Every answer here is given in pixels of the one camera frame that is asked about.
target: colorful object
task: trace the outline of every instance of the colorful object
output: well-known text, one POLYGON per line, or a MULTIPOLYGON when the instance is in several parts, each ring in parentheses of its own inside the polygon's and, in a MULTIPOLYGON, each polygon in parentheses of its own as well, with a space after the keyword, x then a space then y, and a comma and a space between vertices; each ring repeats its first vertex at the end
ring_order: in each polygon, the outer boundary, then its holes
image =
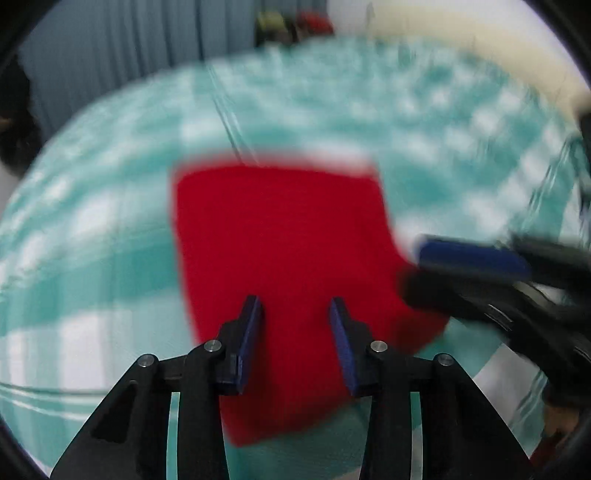
POLYGON ((214 338, 249 294, 265 309, 263 345, 246 391, 220 399, 236 445, 309 427, 349 400, 329 326, 333 297, 342 297, 375 338, 407 353, 447 323, 413 311, 398 295, 397 282, 411 266, 392 243, 374 172, 264 166, 277 163, 269 155, 259 159, 263 167, 200 168, 176 187, 181 270, 196 336, 214 338))
POLYGON ((276 11, 261 12, 256 18, 255 45, 266 42, 285 46, 297 44, 308 37, 333 35, 330 20, 313 12, 299 13, 295 18, 276 11))
POLYGON ((334 35, 335 33, 335 28, 328 18, 313 12, 298 14, 295 24, 311 35, 334 35))

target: black gripper frame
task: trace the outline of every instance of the black gripper frame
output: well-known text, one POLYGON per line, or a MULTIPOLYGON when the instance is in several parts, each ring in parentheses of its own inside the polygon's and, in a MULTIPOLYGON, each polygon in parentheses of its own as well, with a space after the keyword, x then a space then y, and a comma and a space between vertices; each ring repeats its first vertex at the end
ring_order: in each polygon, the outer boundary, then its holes
POLYGON ((178 408, 178 480, 228 480, 218 395, 242 392, 262 308, 247 297, 217 342, 159 361, 142 355, 104 398, 51 474, 52 480, 166 480, 172 392, 178 408))
POLYGON ((533 468, 496 410, 445 353, 432 361, 373 342, 335 298, 330 322, 343 377, 355 397, 372 397, 360 480, 411 475, 410 392, 420 394, 423 480, 528 480, 533 468))

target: teal patterned fabric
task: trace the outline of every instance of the teal patterned fabric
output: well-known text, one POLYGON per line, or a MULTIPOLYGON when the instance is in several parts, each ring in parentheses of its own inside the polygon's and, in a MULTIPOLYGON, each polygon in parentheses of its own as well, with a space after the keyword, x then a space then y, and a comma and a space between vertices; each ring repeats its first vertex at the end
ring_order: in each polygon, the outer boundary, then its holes
MULTIPOLYGON (((373 161, 394 236, 410 255, 424 233, 493 242, 527 231, 586 246, 578 132, 533 90, 471 54, 421 39, 338 38, 130 86, 46 145, 0 223, 0 412, 47 470, 140 354, 168 358, 193 346, 171 174, 231 149, 255 163, 269 150, 319 155, 337 168, 373 161)), ((530 452, 544 384, 535 367, 493 331, 456 320, 422 355, 441 351, 475 378, 530 452)), ((232 479, 354 471, 367 419, 361 402, 306 432, 228 445, 232 479)), ((414 421, 418 474, 418 414, 414 421)))

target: red towel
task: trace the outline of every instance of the red towel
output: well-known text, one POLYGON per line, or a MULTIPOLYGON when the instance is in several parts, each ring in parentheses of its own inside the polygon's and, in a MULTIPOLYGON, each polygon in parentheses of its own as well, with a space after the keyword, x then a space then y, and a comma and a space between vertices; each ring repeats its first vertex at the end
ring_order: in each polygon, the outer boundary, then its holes
POLYGON ((266 167, 225 161, 178 175, 176 230, 199 341, 215 338, 249 294, 265 310, 244 395, 220 399, 231 441, 247 445, 309 427, 348 401, 327 313, 332 297, 343 297, 374 338, 405 352, 431 341, 447 319, 411 310, 398 295, 412 267, 392 243, 373 172, 281 168, 271 155, 261 159, 266 167))

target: blue gripper pad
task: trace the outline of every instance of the blue gripper pad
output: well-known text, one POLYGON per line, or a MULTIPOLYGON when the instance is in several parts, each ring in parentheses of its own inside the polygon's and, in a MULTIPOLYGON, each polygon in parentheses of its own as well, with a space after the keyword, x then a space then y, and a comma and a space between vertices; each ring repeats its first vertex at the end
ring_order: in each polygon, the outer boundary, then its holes
POLYGON ((507 248, 429 239, 421 248, 418 265, 422 269, 475 275, 502 277, 514 281, 531 279, 531 267, 522 257, 507 248))
POLYGON ((237 373, 236 373, 236 389, 238 393, 242 394, 248 377, 251 372, 252 355, 255 348, 256 337, 260 330, 262 317, 262 307, 259 297, 254 297, 252 300, 251 310, 249 312, 248 323, 244 331, 242 343, 238 350, 237 358, 237 373))
POLYGON ((329 309, 330 327, 335 339, 336 352, 339 357, 341 370, 343 371, 345 386, 349 389, 352 396, 356 396, 359 389, 359 383, 355 371, 355 359, 343 324, 343 312, 340 307, 339 299, 332 299, 329 309))

